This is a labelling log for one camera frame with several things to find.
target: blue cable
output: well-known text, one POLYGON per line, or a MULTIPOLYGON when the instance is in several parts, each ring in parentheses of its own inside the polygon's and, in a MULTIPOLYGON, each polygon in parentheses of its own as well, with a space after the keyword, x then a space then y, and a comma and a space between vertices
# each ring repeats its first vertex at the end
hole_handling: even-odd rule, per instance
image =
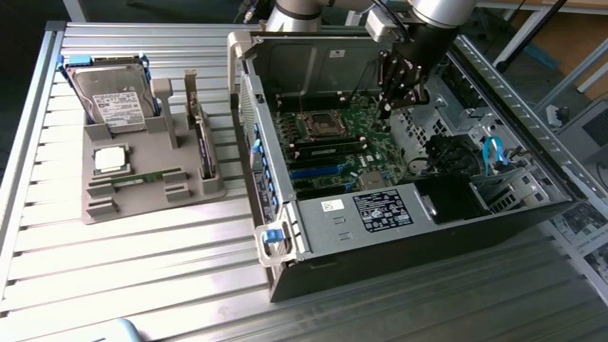
POLYGON ((509 162, 506 158, 502 156, 502 142, 500 141, 498 137, 489 137, 484 142, 484 150, 482 150, 482 157, 484 157, 484 165, 485 165, 485 175, 490 175, 490 146, 492 142, 496 144, 496 161, 502 162, 504 165, 508 165, 509 162))

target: white sticker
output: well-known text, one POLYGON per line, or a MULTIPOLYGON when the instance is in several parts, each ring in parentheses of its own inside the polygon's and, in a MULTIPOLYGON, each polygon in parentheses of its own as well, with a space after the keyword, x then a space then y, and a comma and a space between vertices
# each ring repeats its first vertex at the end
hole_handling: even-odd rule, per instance
POLYGON ((361 155, 358 156, 358 161, 361 162, 361 166, 362 167, 368 166, 366 163, 365 163, 365 159, 364 159, 364 157, 361 155))
POLYGON ((344 209, 344 203, 341 199, 321 202, 321 208, 324 212, 332 212, 333 210, 344 209))
POLYGON ((122 167, 116 166, 116 167, 108 167, 106 169, 98 169, 101 173, 112 172, 112 171, 118 171, 122 167))
POLYGON ((334 148, 330 148, 329 150, 312 151, 310 155, 329 155, 332 153, 336 153, 334 148))
POLYGON ((345 55, 345 50, 330 50, 329 58, 341 58, 345 55))
POLYGON ((93 95, 94 105, 104 122, 109 127, 134 125, 144 123, 144 112, 141 111, 137 93, 93 95))
POLYGON ((128 185, 141 184, 144 180, 128 180, 126 182, 114 183, 114 187, 126 187, 128 185))

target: hard drive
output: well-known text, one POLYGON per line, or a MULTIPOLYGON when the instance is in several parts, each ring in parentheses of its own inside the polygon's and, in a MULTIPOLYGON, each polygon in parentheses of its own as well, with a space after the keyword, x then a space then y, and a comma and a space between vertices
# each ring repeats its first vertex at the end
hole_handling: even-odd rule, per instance
POLYGON ((112 133, 145 129, 158 112, 144 58, 72 56, 60 67, 86 113, 86 124, 105 123, 112 133))

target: blue pcie slot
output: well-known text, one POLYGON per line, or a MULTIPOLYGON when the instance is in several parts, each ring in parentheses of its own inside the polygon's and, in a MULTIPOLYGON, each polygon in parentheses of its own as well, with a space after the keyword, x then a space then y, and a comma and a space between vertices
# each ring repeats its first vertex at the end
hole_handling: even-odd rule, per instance
POLYGON ((258 173, 260 175, 260 180, 258 182, 262 182, 262 192, 264 196, 262 198, 268 199, 268 207, 272 207, 272 211, 276 214, 278 212, 278 197, 276 196, 276 191, 274 191, 274 184, 272 183, 272 175, 269 171, 269 163, 266 159, 266 154, 264 153, 264 146, 262 146, 262 140, 260 137, 260 130, 257 128, 257 124, 253 125, 253 134, 256 137, 256 140, 253 141, 253 145, 250 147, 250 153, 254 155, 256 153, 260 154, 260 159, 261 159, 261 164, 262 164, 262 171, 258 173))
POLYGON ((333 176, 342 173, 344 164, 336 166, 321 167, 318 169, 298 170, 292 172, 292 179, 298 180, 301 178, 333 176))

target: cable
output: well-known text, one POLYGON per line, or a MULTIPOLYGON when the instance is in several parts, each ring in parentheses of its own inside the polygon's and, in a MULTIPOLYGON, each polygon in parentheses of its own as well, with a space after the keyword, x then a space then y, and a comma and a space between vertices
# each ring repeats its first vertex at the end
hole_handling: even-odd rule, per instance
POLYGON ((361 14, 368 13, 373 8, 376 7, 376 4, 369 5, 368 9, 365 9, 361 14))
POLYGON ((388 8, 386 4, 384 2, 381 2, 381 0, 372 0, 372 2, 380 8, 380 11, 390 19, 392 23, 397 26, 397 29, 401 32, 401 40, 410 41, 408 30, 405 29, 405 26, 402 25, 401 21, 398 20, 397 16, 394 15, 394 12, 388 8))
POLYGON ((242 14, 242 13, 240 13, 240 12, 236 13, 234 20, 232 20, 232 24, 236 24, 236 22, 238 21, 238 18, 240 18, 240 15, 241 15, 241 14, 242 14))
POLYGON ((490 176, 490 146, 496 148, 496 162, 502 162, 504 165, 508 165, 508 159, 502 156, 502 142, 498 137, 488 137, 484 142, 484 149, 481 150, 481 156, 484 158, 485 165, 485 175, 490 176))
POLYGON ((304 106, 302 106, 302 86, 298 84, 300 91, 297 92, 297 101, 300 102, 300 114, 304 112, 304 106))
POLYGON ((597 178, 600 178, 601 185, 604 186, 604 189, 608 190, 606 182, 604 182, 604 178, 601 177, 601 173, 600 173, 600 163, 596 163, 596 171, 597 171, 597 178))
POLYGON ((373 63, 372 80, 373 80, 373 76, 376 75, 376 73, 380 72, 378 68, 380 68, 380 60, 377 60, 377 61, 373 63))
POLYGON ((474 160, 474 164, 478 168, 478 174, 482 175, 484 174, 484 166, 481 165, 480 161, 478 161, 478 158, 477 158, 477 153, 474 153, 474 151, 468 148, 466 146, 461 145, 461 147, 464 147, 464 149, 470 153, 470 156, 473 157, 473 160, 474 160))
POLYGON ((356 94, 357 91, 358 91, 358 86, 361 85, 361 81, 362 81, 362 78, 364 78, 365 73, 366 73, 366 71, 368 71, 368 68, 369 68, 369 66, 370 66, 372 64, 374 64, 376 61, 377 61, 377 59, 372 59, 372 60, 365 64, 365 68, 362 69, 361 75, 358 76, 358 81, 357 81, 357 83, 356 83, 356 85, 354 85, 354 89, 352 89, 350 97, 348 98, 348 101, 349 101, 349 102, 352 101, 352 98, 354 97, 354 94, 356 94))
POLYGON ((498 73, 504 73, 506 69, 509 68, 509 65, 513 63, 514 59, 518 57, 521 52, 524 52, 524 49, 528 47, 530 44, 533 37, 537 36, 540 33, 540 30, 546 26, 549 23, 550 19, 554 17, 557 12, 560 11, 561 7, 566 3, 568 0, 556 0, 554 4, 550 6, 549 11, 542 15, 540 18, 538 22, 536 25, 533 25, 532 29, 529 32, 525 33, 525 37, 521 39, 521 41, 516 44, 514 49, 512 52, 509 52, 509 56, 504 59, 504 61, 497 62, 496 64, 496 70, 498 73))
POLYGON ((517 13, 517 11, 521 9, 521 6, 525 4, 525 1, 526 0, 521 0, 520 2, 520 6, 517 6, 517 8, 514 9, 514 13, 513 15, 510 16, 509 20, 506 20, 506 23, 504 24, 502 26, 502 31, 497 33, 497 35, 494 36, 494 38, 492 39, 490 41, 490 45, 488 45, 488 47, 485 48, 485 51, 484 51, 484 55, 488 54, 488 51, 490 50, 490 47, 493 46, 493 44, 496 43, 496 40, 498 39, 500 36, 502 36, 502 33, 506 32, 509 26, 510 26, 510 23, 513 22, 514 20, 514 14, 517 13))

